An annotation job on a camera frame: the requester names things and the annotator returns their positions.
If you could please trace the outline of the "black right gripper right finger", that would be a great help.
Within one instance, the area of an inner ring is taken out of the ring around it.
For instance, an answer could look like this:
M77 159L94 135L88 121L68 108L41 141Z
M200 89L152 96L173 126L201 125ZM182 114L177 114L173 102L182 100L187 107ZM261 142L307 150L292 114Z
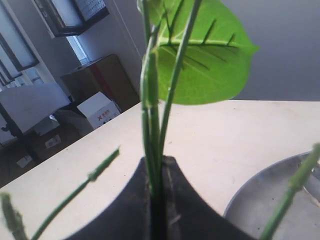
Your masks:
M197 193L176 159L164 156L165 240L253 240L212 209Z

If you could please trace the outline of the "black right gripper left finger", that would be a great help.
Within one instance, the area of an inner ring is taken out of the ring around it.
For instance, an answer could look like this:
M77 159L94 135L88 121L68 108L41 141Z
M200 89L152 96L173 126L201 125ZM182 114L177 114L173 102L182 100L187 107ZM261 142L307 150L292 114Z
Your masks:
M150 203L144 158L120 194L67 240L150 240Z

